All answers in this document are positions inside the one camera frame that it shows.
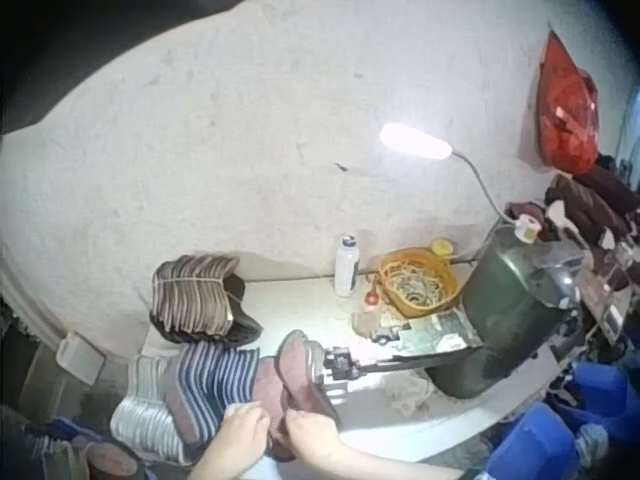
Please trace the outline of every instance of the rubber band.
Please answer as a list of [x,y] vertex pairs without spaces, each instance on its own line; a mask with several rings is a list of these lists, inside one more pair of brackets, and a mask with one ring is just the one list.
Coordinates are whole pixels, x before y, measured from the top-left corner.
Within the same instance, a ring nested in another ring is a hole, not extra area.
[[214,282],[219,285],[222,285],[222,280],[220,278],[177,277],[177,278],[163,278],[160,280],[154,280],[153,286],[157,287],[160,284],[171,283],[171,282]]

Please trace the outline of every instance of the glue bottle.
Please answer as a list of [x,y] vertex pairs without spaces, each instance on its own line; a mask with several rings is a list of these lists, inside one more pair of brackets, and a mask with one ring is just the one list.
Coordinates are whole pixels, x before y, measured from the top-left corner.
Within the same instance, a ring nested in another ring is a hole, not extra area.
[[350,296],[356,288],[358,267],[360,265],[360,249],[353,235],[345,235],[340,240],[336,252],[336,269],[333,288],[339,297]]

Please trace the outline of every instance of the desk lamp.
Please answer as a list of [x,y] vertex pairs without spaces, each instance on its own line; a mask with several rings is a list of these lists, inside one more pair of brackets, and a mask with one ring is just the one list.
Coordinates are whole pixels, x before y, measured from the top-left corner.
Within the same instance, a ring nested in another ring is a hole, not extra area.
[[471,160],[469,160],[460,152],[454,150],[451,145],[449,145],[444,140],[431,136],[428,133],[424,133],[418,130],[417,128],[410,127],[402,123],[387,123],[384,127],[382,127],[382,131],[380,132],[380,141],[384,146],[392,150],[406,153],[407,155],[415,155],[427,160],[444,160],[451,156],[458,157],[469,166],[476,179],[478,180],[478,183],[480,184],[485,197],[487,197],[487,200],[489,200],[491,207],[500,216],[500,218],[507,223],[516,223],[514,220],[505,215],[505,213],[500,208],[498,208],[498,205],[496,205],[496,202],[493,200],[493,197],[489,193],[486,184],[480,176],[480,172],[473,164],[473,162],[471,162]]

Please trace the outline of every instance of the human hand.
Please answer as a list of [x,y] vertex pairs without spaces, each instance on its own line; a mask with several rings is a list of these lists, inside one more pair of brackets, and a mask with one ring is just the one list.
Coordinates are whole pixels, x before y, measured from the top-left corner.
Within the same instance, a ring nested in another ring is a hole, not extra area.
[[324,415],[287,410],[285,424],[290,448],[312,467],[320,468],[345,450],[335,422]]
[[190,480],[233,480],[256,464],[267,448],[269,414],[260,403],[231,405],[220,430]]

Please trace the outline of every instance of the bottle cap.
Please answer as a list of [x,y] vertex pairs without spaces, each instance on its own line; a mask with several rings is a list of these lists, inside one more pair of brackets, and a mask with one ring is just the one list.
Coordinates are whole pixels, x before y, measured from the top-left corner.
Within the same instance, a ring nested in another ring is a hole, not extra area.
[[453,255],[453,244],[446,238],[438,237],[431,242],[431,250],[441,258]]
[[516,237],[524,243],[533,243],[538,238],[542,225],[531,215],[521,214],[516,220]]
[[356,246],[356,237],[353,235],[345,235],[342,237],[342,245],[345,247],[355,247]]

